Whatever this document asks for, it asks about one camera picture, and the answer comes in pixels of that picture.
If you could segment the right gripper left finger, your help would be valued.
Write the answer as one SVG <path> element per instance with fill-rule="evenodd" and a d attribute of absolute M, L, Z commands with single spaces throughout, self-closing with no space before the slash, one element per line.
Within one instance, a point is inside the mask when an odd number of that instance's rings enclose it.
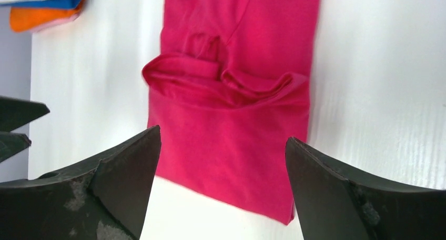
<path fill-rule="evenodd" d="M 140 239 L 159 126 L 36 179 L 1 183 L 1 239 Z"/>

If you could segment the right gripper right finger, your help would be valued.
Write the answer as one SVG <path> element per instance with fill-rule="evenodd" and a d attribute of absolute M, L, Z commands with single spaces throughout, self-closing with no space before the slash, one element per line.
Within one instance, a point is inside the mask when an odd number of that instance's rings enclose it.
<path fill-rule="evenodd" d="M 445 239 L 445 191 L 382 178 L 289 138 L 286 167 L 304 239 Z"/>

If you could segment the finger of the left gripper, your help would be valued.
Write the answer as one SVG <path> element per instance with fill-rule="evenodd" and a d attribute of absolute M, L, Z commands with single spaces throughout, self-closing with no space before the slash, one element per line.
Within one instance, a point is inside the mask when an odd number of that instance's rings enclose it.
<path fill-rule="evenodd" d="M 1 162 L 29 148 L 31 144 L 26 134 L 1 132 Z"/>
<path fill-rule="evenodd" d="M 1 132 L 11 132 L 49 112 L 44 103 L 1 96 Z"/>

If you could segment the pink t shirt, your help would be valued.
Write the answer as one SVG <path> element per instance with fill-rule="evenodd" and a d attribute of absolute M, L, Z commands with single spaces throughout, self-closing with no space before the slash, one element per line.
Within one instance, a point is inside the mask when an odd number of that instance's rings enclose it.
<path fill-rule="evenodd" d="M 306 140 L 320 0 L 165 0 L 160 54 L 142 70 L 156 175 L 282 224 L 286 141 Z"/>

